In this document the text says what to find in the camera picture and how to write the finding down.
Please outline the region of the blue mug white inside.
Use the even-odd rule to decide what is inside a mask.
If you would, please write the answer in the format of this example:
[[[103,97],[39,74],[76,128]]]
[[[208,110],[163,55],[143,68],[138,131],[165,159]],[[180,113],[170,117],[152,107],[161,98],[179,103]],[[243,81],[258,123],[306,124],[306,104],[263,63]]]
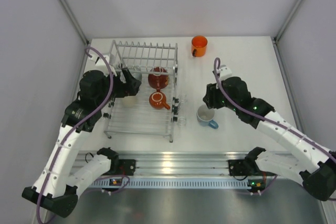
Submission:
[[[215,110],[209,109],[206,105],[201,105],[196,112],[197,121],[201,126],[209,126],[218,129],[219,125],[214,121]]]

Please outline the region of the grey-green ceramic mug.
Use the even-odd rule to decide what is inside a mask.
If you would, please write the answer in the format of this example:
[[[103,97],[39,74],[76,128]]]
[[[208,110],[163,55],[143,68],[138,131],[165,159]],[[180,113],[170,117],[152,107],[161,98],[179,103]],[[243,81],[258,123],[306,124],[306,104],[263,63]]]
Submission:
[[[132,76],[137,79],[138,81],[142,82],[142,72],[141,72],[141,68],[138,66],[134,66],[134,67],[129,67],[128,70],[130,71],[130,73],[132,74]]]

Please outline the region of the red cup white inside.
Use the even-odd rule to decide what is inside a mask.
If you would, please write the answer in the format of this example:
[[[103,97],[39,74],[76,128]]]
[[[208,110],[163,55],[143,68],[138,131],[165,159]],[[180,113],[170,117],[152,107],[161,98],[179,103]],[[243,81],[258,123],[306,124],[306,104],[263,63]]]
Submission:
[[[148,74],[148,83],[151,88],[156,90],[162,90],[169,84],[170,77],[167,74],[167,70],[162,67],[154,67],[151,69],[151,73]]]

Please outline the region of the small dark orange cup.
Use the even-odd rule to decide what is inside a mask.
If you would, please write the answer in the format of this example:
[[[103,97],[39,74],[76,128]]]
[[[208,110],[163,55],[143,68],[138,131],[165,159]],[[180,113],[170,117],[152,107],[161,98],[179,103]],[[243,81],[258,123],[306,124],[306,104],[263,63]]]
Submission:
[[[161,91],[155,91],[149,96],[149,104],[151,107],[160,110],[162,108],[165,108],[167,110],[170,110],[171,107],[166,101],[166,96]]]

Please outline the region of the orange mug black handle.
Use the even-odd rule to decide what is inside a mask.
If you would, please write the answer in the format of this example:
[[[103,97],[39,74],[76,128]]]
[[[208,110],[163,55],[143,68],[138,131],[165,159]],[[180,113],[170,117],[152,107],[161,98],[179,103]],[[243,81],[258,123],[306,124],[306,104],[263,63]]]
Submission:
[[[206,37],[198,35],[192,38],[191,53],[193,57],[202,57],[206,53],[208,40]]]

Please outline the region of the beige handleless cup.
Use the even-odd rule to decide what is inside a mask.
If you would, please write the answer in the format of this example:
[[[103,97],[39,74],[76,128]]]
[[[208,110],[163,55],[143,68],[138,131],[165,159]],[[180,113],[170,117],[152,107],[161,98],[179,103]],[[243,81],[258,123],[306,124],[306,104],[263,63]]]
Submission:
[[[125,108],[131,108],[133,107],[137,102],[137,98],[134,96],[128,96],[128,97],[124,97],[122,98],[122,105]]]

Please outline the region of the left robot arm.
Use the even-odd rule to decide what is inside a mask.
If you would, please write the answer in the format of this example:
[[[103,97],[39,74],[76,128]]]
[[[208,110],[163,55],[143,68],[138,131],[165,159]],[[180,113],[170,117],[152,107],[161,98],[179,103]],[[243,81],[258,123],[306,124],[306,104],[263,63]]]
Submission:
[[[103,147],[92,160],[76,173],[71,169],[76,157],[89,138],[96,123],[108,115],[103,109],[115,98],[137,95],[142,84],[141,75],[123,68],[117,75],[91,70],[83,74],[76,99],[66,107],[59,135],[52,154],[40,177],[32,186],[24,188],[22,197],[60,217],[68,217],[83,192],[100,176],[114,175],[115,185],[132,175],[129,165],[135,161],[121,160],[111,148]]]

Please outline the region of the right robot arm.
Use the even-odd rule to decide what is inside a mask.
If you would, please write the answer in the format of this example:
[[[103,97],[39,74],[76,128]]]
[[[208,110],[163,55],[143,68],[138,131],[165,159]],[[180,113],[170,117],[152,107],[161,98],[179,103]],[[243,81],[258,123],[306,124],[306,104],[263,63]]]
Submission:
[[[331,198],[335,192],[335,152],[289,124],[265,100],[252,97],[240,77],[208,84],[203,101],[209,109],[234,111],[242,122],[269,136],[296,158],[294,162],[256,147],[244,160],[250,174],[271,172],[300,184],[320,201]]]

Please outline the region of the clear hook upper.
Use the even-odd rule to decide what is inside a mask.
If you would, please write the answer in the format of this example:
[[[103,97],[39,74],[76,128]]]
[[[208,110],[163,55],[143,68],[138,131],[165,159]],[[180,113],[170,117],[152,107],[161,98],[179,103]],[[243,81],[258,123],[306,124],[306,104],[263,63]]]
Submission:
[[[176,104],[183,104],[187,102],[187,94],[182,93],[175,98]]]

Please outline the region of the clear hook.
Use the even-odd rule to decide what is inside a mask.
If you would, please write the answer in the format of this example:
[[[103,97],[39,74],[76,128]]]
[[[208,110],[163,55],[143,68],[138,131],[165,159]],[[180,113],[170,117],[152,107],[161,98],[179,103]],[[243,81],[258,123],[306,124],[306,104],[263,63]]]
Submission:
[[[175,98],[176,104],[183,104],[187,102],[187,94],[182,93]]]
[[[187,119],[185,117],[179,117],[176,119],[176,123],[179,127],[185,127],[186,122],[187,122]]]

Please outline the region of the clear hook lower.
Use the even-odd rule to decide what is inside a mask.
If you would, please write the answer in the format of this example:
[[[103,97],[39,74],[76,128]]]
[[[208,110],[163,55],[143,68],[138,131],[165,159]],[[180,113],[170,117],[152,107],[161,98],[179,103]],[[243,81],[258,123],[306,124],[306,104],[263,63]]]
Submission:
[[[176,123],[179,127],[185,127],[186,122],[187,122],[187,119],[185,117],[179,117],[176,119]]]

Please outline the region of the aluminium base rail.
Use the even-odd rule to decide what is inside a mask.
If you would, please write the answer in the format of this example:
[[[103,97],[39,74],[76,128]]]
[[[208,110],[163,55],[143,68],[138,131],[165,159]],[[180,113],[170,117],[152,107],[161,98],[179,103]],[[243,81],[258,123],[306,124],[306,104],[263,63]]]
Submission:
[[[135,177],[224,178],[230,159],[242,159],[247,152],[120,152],[121,159],[135,160]]]

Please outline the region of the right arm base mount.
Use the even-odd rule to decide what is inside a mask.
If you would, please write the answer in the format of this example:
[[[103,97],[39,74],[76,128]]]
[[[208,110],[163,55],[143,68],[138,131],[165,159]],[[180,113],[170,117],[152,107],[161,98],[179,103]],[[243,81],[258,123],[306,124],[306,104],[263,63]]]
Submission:
[[[264,148],[255,147],[243,159],[230,159],[229,174],[233,177],[262,176],[263,180],[266,180],[267,173],[261,171],[256,164],[257,157],[265,151]]]

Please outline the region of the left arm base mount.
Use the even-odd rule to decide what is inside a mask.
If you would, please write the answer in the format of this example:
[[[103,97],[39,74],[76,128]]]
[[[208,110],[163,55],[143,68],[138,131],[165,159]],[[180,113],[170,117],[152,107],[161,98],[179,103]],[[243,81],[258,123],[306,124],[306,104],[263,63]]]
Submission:
[[[105,156],[111,161],[110,169],[102,174],[108,175],[127,175],[133,176],[136,169],[136,160],[134,159],[121,159],[116,151],[113,151],[110,147],[101,148],[97,151],[98,155]]]

